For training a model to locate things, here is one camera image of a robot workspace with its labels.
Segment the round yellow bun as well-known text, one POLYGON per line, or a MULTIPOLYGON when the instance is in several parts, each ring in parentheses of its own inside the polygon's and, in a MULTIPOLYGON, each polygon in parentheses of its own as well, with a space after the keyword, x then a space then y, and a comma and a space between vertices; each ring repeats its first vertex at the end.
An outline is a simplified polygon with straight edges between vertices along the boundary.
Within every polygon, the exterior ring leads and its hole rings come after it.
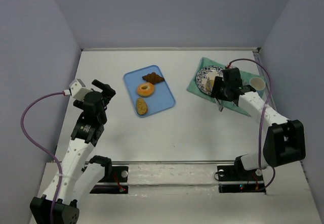
POLYGON ((206 82, 206 85, 205 85, 205 88, 206 88, 206 91, 209 94, 211 94, 213 86, 214 86, 214 80, 211 80, 211 79, 208 78, 208 80, 206 82))

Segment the metal kitchen tongs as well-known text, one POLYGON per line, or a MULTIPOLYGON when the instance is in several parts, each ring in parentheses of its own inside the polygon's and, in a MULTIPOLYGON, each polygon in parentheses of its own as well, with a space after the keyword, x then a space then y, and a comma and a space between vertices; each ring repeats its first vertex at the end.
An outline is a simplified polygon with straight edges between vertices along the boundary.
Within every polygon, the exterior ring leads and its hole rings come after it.
POLYGON ((219 101, 216 98, 213 98, 213 99, 214 99, 215 103, 217 104, 219 111, 222 112, 223 111, 223 108, 224 108, 223 102, 222 101, 219 101))

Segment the oval seeded bread roll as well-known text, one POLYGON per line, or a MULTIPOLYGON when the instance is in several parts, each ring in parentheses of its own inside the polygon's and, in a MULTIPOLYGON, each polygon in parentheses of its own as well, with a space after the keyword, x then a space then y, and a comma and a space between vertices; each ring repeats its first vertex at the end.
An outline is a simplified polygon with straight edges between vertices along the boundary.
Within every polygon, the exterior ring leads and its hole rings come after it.
POLYGON ((148 107, 143 98, 136 100, 136 111, 138 115, 145 115, 148 112, 148 107))

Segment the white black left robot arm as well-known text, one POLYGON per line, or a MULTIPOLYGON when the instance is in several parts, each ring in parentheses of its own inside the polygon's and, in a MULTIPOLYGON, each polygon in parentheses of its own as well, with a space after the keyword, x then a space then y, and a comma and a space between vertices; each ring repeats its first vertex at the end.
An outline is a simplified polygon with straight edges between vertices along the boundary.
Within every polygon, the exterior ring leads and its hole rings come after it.
POLYGON ((112 172, 111 159, 94 156, 94 150, 107 122, 106 109, 115 90, 108 84, 93 80, 95 91, 75 79, 62 92, 74 99, 73 105, 82 110, 71 133, 67 151, 62 161, 57 161, 58 171, 41 197, 34 197, 30 210, 36 223, 77 223, 79 205, 92 188, 112 172))

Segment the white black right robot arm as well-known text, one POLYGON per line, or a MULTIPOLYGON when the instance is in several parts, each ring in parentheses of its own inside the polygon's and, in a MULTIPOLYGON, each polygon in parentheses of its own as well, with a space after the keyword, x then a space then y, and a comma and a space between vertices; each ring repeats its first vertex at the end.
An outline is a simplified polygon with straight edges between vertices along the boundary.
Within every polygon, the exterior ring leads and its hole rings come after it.
POLYGON ((238 68, 226 68, 213 83, 207 82, 211 97, 218 103, 233 102, 244 109, 259 124, 258 152, 238 156, 237 172, 278 167, 306 157, 304 126, 299 120, 289 120, 264 101, 250 85, 243 85, 238 68))

